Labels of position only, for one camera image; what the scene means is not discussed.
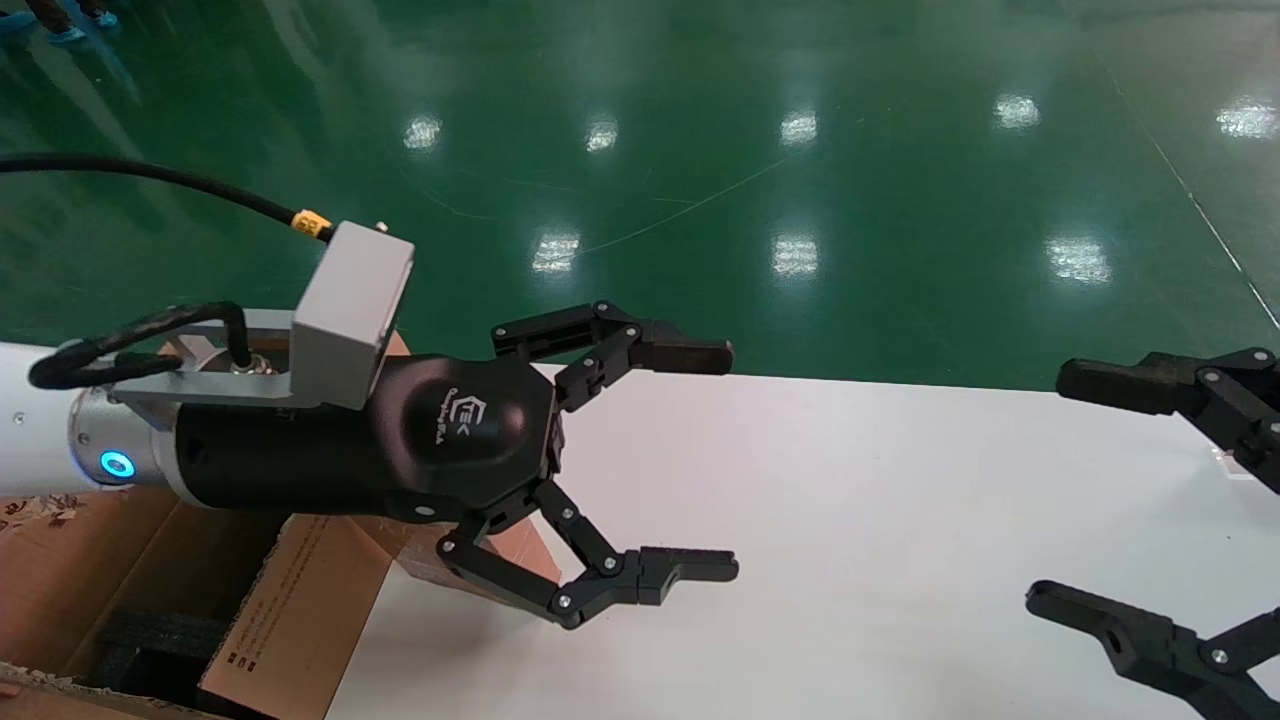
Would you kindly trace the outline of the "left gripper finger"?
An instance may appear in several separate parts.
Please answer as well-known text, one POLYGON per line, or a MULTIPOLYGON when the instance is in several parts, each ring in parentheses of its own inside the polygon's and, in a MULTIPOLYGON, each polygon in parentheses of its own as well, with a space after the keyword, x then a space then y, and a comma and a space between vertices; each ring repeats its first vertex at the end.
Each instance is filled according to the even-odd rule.
POLYGON ((723 550, 641 547, 618 551, 553 480, 535 486, 527 505, 538 509, 584 565, 559 585, 485 550, 485 521, 465 521, 445 534, 436 553, 461 579, 508 605, 566 630, 581 626, 614 605, 659 606, 677 582, 732 582, 735 553, 723 550))
POLYGON ((580 351, 553 378, 556 406, 575 413, 635 369, 726 375, 733 347, 726 340, 696 340, 675 324, 634 316, 611 301, 545 313, 492 329, 498 356, 526 363, 580 351))

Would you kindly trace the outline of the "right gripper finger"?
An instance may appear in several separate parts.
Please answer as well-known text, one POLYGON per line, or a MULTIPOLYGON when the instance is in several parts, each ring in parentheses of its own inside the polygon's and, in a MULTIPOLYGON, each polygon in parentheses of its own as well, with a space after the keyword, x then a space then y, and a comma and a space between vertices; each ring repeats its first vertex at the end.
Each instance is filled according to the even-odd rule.
POLYGON ((1061 365, 1056 391, 1085 404, 1181 416, 1279 491, 1279 368, 1266 348, 1217 357, 1151 352, 1130 366, 1074 357, 1061 365))
POLYGON ((1279 703, 1251 675, 1279 653, 1272 610, 1204 639, 1171 618, 1051 580, 1027 610, 1100 642, 1116 675, 1189 705, 1202 719, 1276 719, 1279 703))

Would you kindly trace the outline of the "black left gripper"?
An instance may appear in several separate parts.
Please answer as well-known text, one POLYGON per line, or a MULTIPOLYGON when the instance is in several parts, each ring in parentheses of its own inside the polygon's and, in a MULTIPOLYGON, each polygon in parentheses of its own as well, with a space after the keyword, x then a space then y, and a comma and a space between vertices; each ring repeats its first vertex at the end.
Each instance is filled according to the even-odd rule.
POLYGON ((516 356, 389 357, 364 407, 178 413, 180 479, 212 509, 494 524, 549 473, 553 384, 516 356))

